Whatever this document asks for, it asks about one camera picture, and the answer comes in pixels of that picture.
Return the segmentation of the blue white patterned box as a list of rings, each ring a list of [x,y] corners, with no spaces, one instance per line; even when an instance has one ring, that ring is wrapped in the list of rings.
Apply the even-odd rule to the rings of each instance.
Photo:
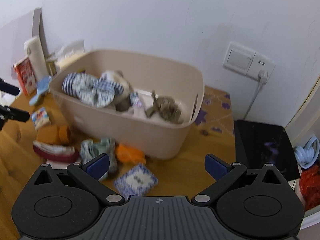
[[[125,199],[144,196],[157,184],[158,179],[144,164],[136,165],[114,181],[114,187]]]

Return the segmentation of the red milk carton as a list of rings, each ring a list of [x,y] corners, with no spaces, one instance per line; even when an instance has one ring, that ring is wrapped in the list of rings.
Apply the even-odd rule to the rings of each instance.
[[[29,57],[25,56],[15,63],[14,71],[17,74],[17,79],[23,93],[26,96],[32,94],[36,89],[37,81]]]

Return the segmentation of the orange sock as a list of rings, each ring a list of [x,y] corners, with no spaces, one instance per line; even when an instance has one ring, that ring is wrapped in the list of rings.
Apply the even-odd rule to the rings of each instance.
[[[144,152],[127,145],[119,144],[115,149],[115,154],[118,161],[123,164],[146,164]]]

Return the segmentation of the orange wooden block toy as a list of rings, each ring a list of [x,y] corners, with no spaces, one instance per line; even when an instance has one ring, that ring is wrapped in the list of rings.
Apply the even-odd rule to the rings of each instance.
[[[68,125],[50,125],[38,130],[36,140],[49,145],[69,145],[72,135]]]

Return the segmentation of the beige plastic storage basket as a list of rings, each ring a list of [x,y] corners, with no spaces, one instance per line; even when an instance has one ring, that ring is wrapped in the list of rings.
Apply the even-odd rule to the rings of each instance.
[[[182,124],[164,121],[158,114],[138,114],[96,108],[68,96],[62,90],[64,78],[80,70],[99,77],[107,70],[119,70],[138,92],[145,107],[152,104],[151,92],[170,96],[182,111]],[[49,85],[65,120],[93,138],[111,137],[143,151],[147,156],[171,159],[178,154],[195,121],[204,97],[200,70],[189,64],[121,50],[94,50],[70,63]]]

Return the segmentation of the light blue hairbrush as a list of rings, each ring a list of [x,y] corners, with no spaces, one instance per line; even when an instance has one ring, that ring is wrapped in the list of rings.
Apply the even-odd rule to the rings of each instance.
[[[51,80],[51,76],[45,76],[37,83],[37,92],[29,101],[30,106],[38,104],[40,98],[49,93],[49,84]]]

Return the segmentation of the small green yellow box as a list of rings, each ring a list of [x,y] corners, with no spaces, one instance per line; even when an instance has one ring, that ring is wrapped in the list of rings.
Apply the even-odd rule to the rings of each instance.
[[[57,74],[55,61],[47,61],[46,66],[50,76],[55,76]]]

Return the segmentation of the hello kitty plush clip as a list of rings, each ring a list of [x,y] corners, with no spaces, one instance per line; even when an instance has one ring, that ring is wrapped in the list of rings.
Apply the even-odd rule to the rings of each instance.
[[[73,163],[80,158],[79,151],[73,146],[49,145],[33,141],[33,150],[43,159],[61,163]]]

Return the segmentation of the green plaid scrunchie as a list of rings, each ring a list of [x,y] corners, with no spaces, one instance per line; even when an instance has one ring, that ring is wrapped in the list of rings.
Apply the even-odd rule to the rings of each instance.
[[[87,139],[80,144],[80,157],[82,162],[86,164],[101,154],[107,154],[110,161],[108,174],[114,174],[118,170],[115,148],[116,141],[112,138],[103,138],[99,142]]]

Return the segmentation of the wrapped tissue pack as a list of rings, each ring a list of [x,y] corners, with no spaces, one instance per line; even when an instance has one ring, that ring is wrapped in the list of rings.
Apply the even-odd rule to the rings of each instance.
[[[63,45],[55,52],[55,64],[59,68],[64,68],[73,60],[85,54],[84,39],[76,40],[70,44]]]

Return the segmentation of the white thermos bottle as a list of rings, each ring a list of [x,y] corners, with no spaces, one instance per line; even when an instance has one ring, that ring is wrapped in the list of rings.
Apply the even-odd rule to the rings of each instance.
[[[37,81],[49,75],[44,53],[41,45],[41,40],[38,36],[34,36],[24,43],[24,50],[28,56],[33,68]]]

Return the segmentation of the white plush toy in basket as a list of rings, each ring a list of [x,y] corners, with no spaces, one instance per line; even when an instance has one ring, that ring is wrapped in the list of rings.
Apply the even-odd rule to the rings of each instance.
[[[129,82],[123,77],[122,72],[120,70],[107,70],[100,78],[114,89],[112,105],[115,106],[116,111],[127,111],[131,107],[130,94],[133,90]]]

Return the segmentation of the cartoon pocket tissue pack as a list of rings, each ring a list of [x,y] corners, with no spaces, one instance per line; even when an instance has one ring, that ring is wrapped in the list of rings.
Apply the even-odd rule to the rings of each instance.
[[[52,124],[45,107],[41,107],[40,109],[32,113],[31,119],[36,131],[38,131],[41,127]]]

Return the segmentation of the black tablet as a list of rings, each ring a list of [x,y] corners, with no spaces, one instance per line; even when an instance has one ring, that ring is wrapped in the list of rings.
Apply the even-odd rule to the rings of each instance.
[[[249,169],[273,164],[287,181],[300,178],[291,141],[282,126],[236,120],[235,158]]]

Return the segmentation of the light blue headphones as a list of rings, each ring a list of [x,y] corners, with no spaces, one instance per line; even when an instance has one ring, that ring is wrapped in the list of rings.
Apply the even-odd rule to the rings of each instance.
[[[319,156],[319,139],[316,136],[311,137],[304,147],[295,148],[295,158],[298,165],[303,169],[310,168]]]

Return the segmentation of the white wall switch socket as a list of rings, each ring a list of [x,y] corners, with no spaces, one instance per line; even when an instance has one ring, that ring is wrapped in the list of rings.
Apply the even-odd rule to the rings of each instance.
[[[268,81],[275,66],[271,59],[235,42],[229,44],[223,61],[224,68],[257,81],[262,72]]]

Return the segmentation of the white laptop box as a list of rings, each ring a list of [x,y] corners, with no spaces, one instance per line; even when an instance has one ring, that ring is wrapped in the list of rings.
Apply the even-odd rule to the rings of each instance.
[[[41,8],[36,8],[1,27],[1,78],[5,82],[18,85],[12,67],[25,56],[25,41],[34,36],[40,37],[44,55],[48,55]]]

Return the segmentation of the blue plaid cloth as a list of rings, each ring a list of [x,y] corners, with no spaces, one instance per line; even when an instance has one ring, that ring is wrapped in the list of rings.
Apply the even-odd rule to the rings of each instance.
[[[86,73],[68,74],[63,80],[62,90],[68,96],[96,108],[105,108],[114,99],[114,89],[110,84]]]

